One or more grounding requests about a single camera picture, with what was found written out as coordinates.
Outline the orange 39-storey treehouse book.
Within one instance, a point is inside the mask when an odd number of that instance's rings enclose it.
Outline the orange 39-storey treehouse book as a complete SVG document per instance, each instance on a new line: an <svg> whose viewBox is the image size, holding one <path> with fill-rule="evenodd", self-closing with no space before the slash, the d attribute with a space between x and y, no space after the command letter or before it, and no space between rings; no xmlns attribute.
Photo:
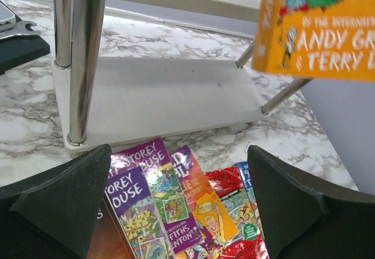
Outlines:
<svg viewBox="0 0 375 259"><path fill-rule="evenodd" d="M374 80L374 0L261 0L252 67Z"/></svg>

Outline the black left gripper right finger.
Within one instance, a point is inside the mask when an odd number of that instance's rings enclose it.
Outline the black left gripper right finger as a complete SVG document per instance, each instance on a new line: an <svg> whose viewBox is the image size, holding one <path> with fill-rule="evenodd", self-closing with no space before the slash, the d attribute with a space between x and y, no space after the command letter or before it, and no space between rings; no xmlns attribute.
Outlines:
<svg viewBox="0 0 375 259"><path fill-rule="evenodd" d="M247 151L270 258L374 258L374 196Z"/></svg>

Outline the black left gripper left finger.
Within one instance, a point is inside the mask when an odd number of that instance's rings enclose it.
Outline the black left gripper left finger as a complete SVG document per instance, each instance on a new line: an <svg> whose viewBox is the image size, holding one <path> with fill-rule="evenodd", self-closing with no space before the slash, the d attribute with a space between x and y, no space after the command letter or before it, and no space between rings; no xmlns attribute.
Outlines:
<svg viewBox="0 0 375 259"><path fill-rule="evenodd" d="M1 187L1 258L86 258L110 163L104 144Z"/></svg>

